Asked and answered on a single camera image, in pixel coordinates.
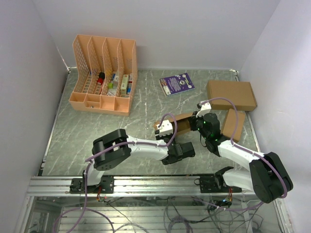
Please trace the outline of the brown cardboard box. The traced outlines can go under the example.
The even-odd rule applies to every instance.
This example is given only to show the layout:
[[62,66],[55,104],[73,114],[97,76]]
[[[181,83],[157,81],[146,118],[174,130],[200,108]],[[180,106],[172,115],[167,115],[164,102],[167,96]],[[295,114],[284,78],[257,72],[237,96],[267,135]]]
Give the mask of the brown cardboard box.
[[[177,134],[176,136],[180,136],[182,134],[190,132],[190,123],[188,118],[192,116],[192,113],[183,113],[179,115],[175,115],[175,119],[177,122]],[[173,125],[174,131],[174,122],[171,116],[166,116],[165,120],[169,120],[169,122]],[[153,128],[156,129],[156,125],[160,123],[160,120],[154,122]]]

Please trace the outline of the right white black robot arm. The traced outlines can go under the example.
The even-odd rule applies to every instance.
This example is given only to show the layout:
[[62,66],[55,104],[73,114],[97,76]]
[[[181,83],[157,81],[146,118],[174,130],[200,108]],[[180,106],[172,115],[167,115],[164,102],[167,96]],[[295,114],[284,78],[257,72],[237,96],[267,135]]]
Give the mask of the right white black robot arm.
[[205,147],[218,157],[229,159],[242,166],[235,171],[228,166],[214,174],[214,186],[220,192],[230,187],[252,191],[264,203],[286,197],[294,187],[280,157],[274,153],[259,153],[232,142],[220,132],[220,122],[214,113],[189,119],[190,128],[198,131]]

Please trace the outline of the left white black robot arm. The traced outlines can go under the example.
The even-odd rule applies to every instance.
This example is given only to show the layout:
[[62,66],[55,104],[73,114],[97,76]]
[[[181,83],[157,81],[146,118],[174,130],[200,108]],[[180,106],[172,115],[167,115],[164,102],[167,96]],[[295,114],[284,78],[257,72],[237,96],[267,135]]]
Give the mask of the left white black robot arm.
[[83,174],[83,189],[89,193],[95,192],[104,172],[131,156],[170,165],[194,157],[195,150],[191,142],[180,144],[174,140],[143,140],[127,135],[125,129],[114,130],[93,141],[92,156],[86,159],[89,165]]

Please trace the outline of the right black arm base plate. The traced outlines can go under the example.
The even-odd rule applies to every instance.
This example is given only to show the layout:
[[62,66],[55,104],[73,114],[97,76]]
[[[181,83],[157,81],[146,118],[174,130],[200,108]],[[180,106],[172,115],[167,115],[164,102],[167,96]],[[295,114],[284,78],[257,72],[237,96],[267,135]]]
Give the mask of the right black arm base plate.
[[200,176],[193,182],[199,186],[200,192],[207,193],[241,193],[242,189],[235,186],[228,186],[222,180],[215,176]]

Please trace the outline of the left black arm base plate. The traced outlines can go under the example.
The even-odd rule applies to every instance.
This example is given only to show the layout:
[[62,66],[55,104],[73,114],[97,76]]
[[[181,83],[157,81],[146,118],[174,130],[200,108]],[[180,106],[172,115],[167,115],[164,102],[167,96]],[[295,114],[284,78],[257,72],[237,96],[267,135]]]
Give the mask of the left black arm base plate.
[[[88,194],[113,194],[114,192],[114,177],[102,176],[98,184],[87,185]],[[74,178],[71,180],[69,186],[70,194],[84,194],[85,193],[85,178]]]

